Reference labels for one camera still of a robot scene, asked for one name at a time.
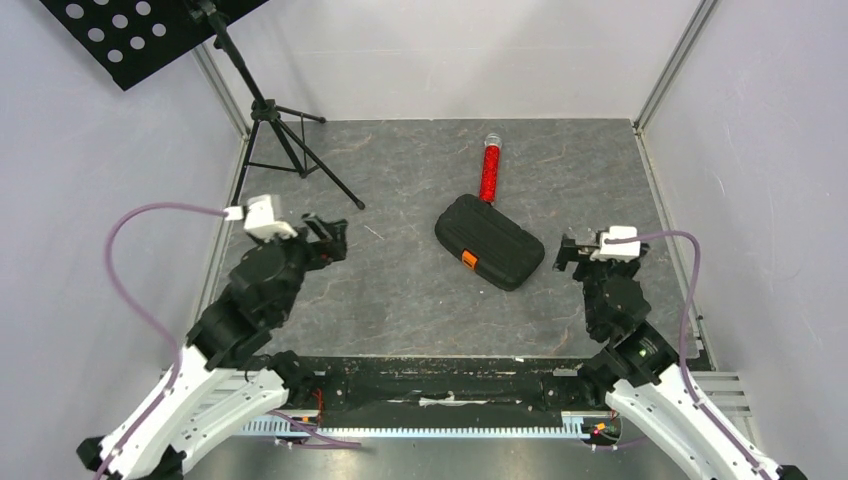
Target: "wire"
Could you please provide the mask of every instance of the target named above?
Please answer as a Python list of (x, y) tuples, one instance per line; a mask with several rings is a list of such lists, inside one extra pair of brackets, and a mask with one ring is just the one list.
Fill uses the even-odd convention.
[(301, 432), (305, 432), (310, 437), (312, 437), (316, 440), (321, 440), (321, 441), (327, 443), (327, 445), (292, 445), (293, 447), (296, 446), (298, 448), (312, 448), (314, 450), (318, 450), (318, 448), (313, 448), (313, 447), (325, 447), (325, 448), (322, 448), (323, 450), (362, 448), (362, 444), (359, 443), (359, 442), (345, 442), (345, 441), (342, 441), (342, 440), (336, 440), (335, 438), (330, 438), (330, 437), (321, 435), (320, 433), (315, 431), (314, 428), (310, 428), (310, 427), (307, 427), (306, 425), (302, 425), (300, 422), (291, 418), (290, 416), (286, 415), (285, 413), (278, 412), (276, 410), (272, 410), (272, 411), (268, 412), (268, 415), (273, 415), (275, 417), (282, 418), (289, 425), (294, 427), (296, 430), (300, 430)]
[[(681, 230), (667, 230), (656, 233), (648, 233), (645, 235), (637, 235), (630, 238), (615, 240), (608, 239), (605, 242), (609, 245), (616, 245), (630, 242), (648, 242), (665, 237), (683, 237), (689, 240), (694, 250), (694, 258), (692, 260), (692, 278), (689, 280), (689, 291), (686, 292), (686, 301), (683, 304), (683, 310), (680, 313), (680, 334), (677, 341), (678, 363), (680, 364), (680, 373), (683, 377), (683, 383), (686, 385), (689, 397), (691, 397), (695, 405), (698, 405), (698, 408), (704, 412), (704, 415), (706, 415), (716, 428), (718, 428), (719, 431), (727, 437), (730, 443), (739, 450), (739, 453), (745, 457), (745, 460), (747, 460), (748, 463), (750, 463), (754, 468), (760, 468), (760, 462), (757, 460), (757, 457), (755, 457), (748, 448), (746, 448), (745, 445), (743, 445), (742, 442), (733, 435), (730, 429), (722, 423), (719, 417), (713, 413), (706, 404), (702, 403), (702, 399), (698, 396), (695, 386), (692, 384), (692, 380), (689, 376), (689, 366), (686, 364), (686, 350), (688, 347), (686, 343), (686, 333), (687, 327), (689, 326), (689, 311), (692, 309), (692, 304), (695, 298), (695, 286), (698, 283), (698, 274), (701, 272), (701, 244), (698, 243), (698, 239), (689, 232)], [(772, 480), (771, 475), (769, 475), (765, 469), (760, 469), (759, 473), (764, 480)]]
[(159, 334), (162, 339), (165, 340), (165, 343), (168, 344), (169, 349), (171, 350), (171, 355), (173, 356), (174, 365), (171, 367), (171, 373), (168, 376), (168, 380), (165, 382), (165, 385), (162, 387), (162, 390), (159, 392), (159, 395), (150, 402), (150, 405), (141, 412), (141, 415), (135, 419), (135, 421), (127, 427), (127, 430), (123, 435), (118, 439), (115, 443), (115, 446), (112, 448), (112, 451), (106, 456), (103, 462), (100, 464), (100, 467), (97, 468), (97, 471), (94, 473), (94, 480), (100, 480), (104, 473), (109, 469), (109, 465), (115, 459), (115, 453), (120, 452), (124, 445), (129, 441), (130, 437), (132, 437), (133, 433), (135, 433), (138, 428), (147, 420), (148, 417), (156, 410), (156, 407), (162, 403), (162, 400), (165, 398), (166, 392), (170, 392), (173, 389), (174, 384), (177, 381), (177, 378), (180, 374), (180, 368), (182, 367), (182, 356), (180, 355), (180, 345), (177, 343), (177, 340), (173, 335), (168, 331), (168, 329), (162, 325), (161, 322), (156, 320), (156, 318), (151, 314), (147, 309), (141, 306), (138, 301), (130, 295), (127, 291), (127, 288), (124, 286), (123, 282), (118, 278), (118, 274), (115, 271), (115, 259), (113, 258), (113, 250), (115, 246), (115, 238), (118, 236), (118, 232), (121, 231), (121, 228), (129, 222), (134, 217), (141, 215), (142, 213), (149, 212), (151, 210), (182, 210), (186, 212), (194, 212), (194, 213), (202, 213), (205, 215), (212, 215), (215, 217), (226, 217), (227, 214), (223, 210), (215, 210), (212, 208), (198, 207), (195, 205), (188, 205), (185, 203), (173, 203), (173, 202), (161, 202), (161, 203), (151, 203), (149, 205), (144, 205), (142, 207), (138, 207), (134, 210), (131, 210), (126, 215), (121, 217), (115, 225), (112, 226), (111, 230), (109, 230), (109, 234), (106, 236), (106, 245), (103, 248), (103, 260), (106, 263), (106, 273), (109, 276), (109, 282), (112, 284), (112, 287), (118, 293), (118, 296), (132, 309), (138, 316), (144, 320), (150, 328), (152, 328), (157, 334)]

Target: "music stand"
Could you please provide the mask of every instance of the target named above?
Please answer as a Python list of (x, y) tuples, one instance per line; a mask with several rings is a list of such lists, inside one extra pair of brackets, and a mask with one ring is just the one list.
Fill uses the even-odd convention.
[[(361, 210), (365, 204), (306, 145), (303, 139), (280, 119), (280, 113), (326, 123), (324, 117), (276, 105), (265, 98), (247, 69), (241, 54), (227, 33), (232, 23), (261, 6), (267, 0), (40, 0), (51, 14), (112, 76), (128, 90), (172, 61), (217, 36), (215, 47), (224, 50), (247, 84), (254, 101), (251, 107), (253, 128), (245, 155), (241, 159), (236, 192), (241, 195), (248, 167), (255, 166), (296, 172), (301, 178), (321, 169)], [(250, 162), (259, 125), (268, 122), (294, 168)], [(301, 164), (289, 138), (303, 150)], [(308, 168), (306, 157), (315, 165)]]

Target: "robotic arm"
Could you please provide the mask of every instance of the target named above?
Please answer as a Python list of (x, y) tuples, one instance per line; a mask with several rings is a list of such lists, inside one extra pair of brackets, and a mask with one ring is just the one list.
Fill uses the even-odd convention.
[[(226, 210), (230, 221), (243, 221), (256, 246), (229, 274), (230, 283), (188, 332), (180, 366), (162, 378), (135, 412), (105, 437), (84, 440), (77, 448), (83, 464), (97, 471), (108, 459), (112, 479), (178, 480), (250, 419), (283, 405), (301, 405), (312, 388), (313, 373), (291, 352), (278, 353), (256, 376), (231, 395), (197, 413), (204, 399), (271, 340), (271, 331), (288, 319), (306, 272), (347, 255), (347, 222), (326, 223), (302, 217), (306, 227), (282, 220), (279, 198), (263, 195)], [(309, 232), (318, 240), (307, 242)], [(169, 379), (177, 375), (175, 381)], [(158, 405), (154, 402), (160, 394)], [(119, 439), (135, 421), (122, 447)]]
[(554, 264), (562, 271), (577, 263), (573, 278), (583, 284), (587, 331), (606, 342), (578, 370), (587, 397), (632, 421), (693, 480), (806, 480), (797, 467), (781, 466), (757, 449), (709, 398), (693, 399), (690, 386), (696, 393), (700, 387), (646, 321), (651, 306), (633, 279), (648, 245), (606, 243), (635, 236), (633, 227), (610, 227), (595, 245), (563, 236)]

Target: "tripod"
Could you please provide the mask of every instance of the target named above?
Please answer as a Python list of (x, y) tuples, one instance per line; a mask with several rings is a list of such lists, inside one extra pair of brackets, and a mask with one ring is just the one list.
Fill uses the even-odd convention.
[[(360, 210), (365, 209), (365, 203), (362, 202), (356, 195), (347, 187), (347, 185), (342, 182), (339, 177), (337, 177), (332, 170), (318, 158), (318, 155), (315, 155), (315, 152), (310, 149), (306, 143), (297, 136), (297, 134), (283, 121), (280, 119), (280, 113), (285, 113), (288, 115), (295, 115), (300, 117), (301, 122), (303, 119), (315, 120), (318, 123), (327, 123), (327, 119), (324, 117), (319, 117), (316, 115), (310, 115), (308, 113), (299, 112), (297, 110), (292, 110), (290, 108), (280, 107), (275, 102), (274, 99), (265, 98), (262, 95), (262, 92), (259, 91), (259, 86), (256, 84), (256, 81), (253, 79), (253, 75), (250, 74), (250, 70), (247, 69), (247, 64), (244, 61), (244, 58), (241, 56), (241, 53), (236, 48), (235, 43), (233, 43), (233, 39), (230, 37), (230, 34), (227, 33), (227, 18), (217, 10), (215, 4), (212, 3), (211, 0), (200, 0), (198, 2), (201, 8), (201, 15), (205, 15), (207, 20), (209, 21), (209, 25), (212, 26), (212, 29), (215, 30), (215, 34), (217, 38), (215, 39), (215, 48), (223, 50), (228, 57), (230, 57), (230, 61), (233, 63), (233, 66), (236, 67), (239, 74), (241, 75), (244, 83), (247, 84), (247, 88), (250, 90), (250, 93), (253, 95), (253, 104), (251, 105), (250, 118), (253, 119), (253, 126), (250, 129), (250, 136), (247, 141), (247, 149), (244, 152), (244, 157), (241, 160), (241, 171), (239, 172), (238, 183), (236, 185), (236, 191), (233, 195), (232, 205), (236, 205), (239, 201), (239, 197), (241, 196), (242, 185), (244, 183), (245, 176), (247, 175), (247, 169), (251, 166), (254, 167), (262, 167), (269, 168), (272, 170), (281, 170), (285, 172), (295, 172), (300, 175), (301, 178), (306, 178), (310, 173), (314, 172), (317, 169), (321, 169), (324, 173), (330, 177), (330, 180), (333, 181), (347, 196), (348, 198), (356, 204), (356, 206)], [(271, 125), (271, 128), (274, 130), (274, 134), (277, 136), (277, 139), (280, 141), (280, 145), (283, 146), (283, 149), (286, 151), (286, 155), (288, 155), (289, 160), (291, 160), (294, 168), (290, 167), (278, 167), (276, 165), (268, 165), (264, 163), (252, 163), (250, 161), (250, 157), (253, 153), (253, 147), (256, 144), (256, 135), (259, 133), (259, 126), (262, 122), (267, 122)], [(295, 153), (294, 148), (292, 148), (291, 143), (289, 142), (289, 138), (291, 138), (294, 143), (297, 144), (298, 147), (303, 150), (304, 153), (304, 164), (301, 164), (300, 159), (297, 158), (297, 153)], [(312, 168), (307, 168), (306, 157), (312, 159), (315, 162), (315, 165)]]

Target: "circular hole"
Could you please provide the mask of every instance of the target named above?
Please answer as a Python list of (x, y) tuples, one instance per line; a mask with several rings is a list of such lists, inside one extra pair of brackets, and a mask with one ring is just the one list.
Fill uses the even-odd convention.
[(150, 4), (147, 2), (138, 2), (135, 4), (135, 11), (139, 15), (150, 15)]
[(106, 54), (106, 58), (108, 58), (112, 63), (118, 63), (124, 59), (124, 54), (121, 53), (120, 50), (109, 50), (109, 53)]
[(115, 15), (112, 17), (112, 25), (118, 28), (127, 28), (127, 25), (130, 24), (130, 21), (127, 20), (127, 17), (123, 15)]
[(167, 31), (165, 29), (165, 25), (162, 25), (161, 23), (153, 25), (153, 28), (151, 30), (153, 31), (153, 35), (156, 35), (157, 37), (164, 37), (165, 32)]
[(65, 13), (74, 20), (79, 20), (85, 14), (85, 11), (76, 3), (70, 3), (65, 7)]

